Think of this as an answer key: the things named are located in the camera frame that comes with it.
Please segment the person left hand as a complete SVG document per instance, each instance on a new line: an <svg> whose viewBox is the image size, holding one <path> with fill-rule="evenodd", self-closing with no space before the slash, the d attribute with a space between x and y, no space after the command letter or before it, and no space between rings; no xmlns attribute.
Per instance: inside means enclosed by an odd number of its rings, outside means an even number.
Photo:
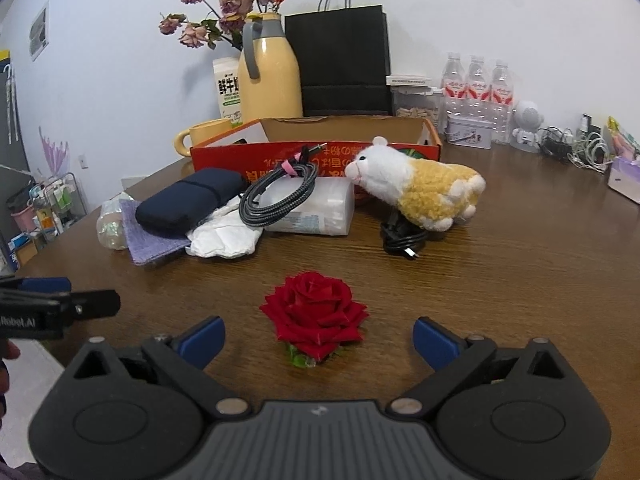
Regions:
<svg viewBox="0 0 640 480"><path fill-rule="evenodd" d="M14 361L21 356L21 350L12 341L0 340L0 419L6 416L6 394L10 390L11 377L6 361Z"/></svg>

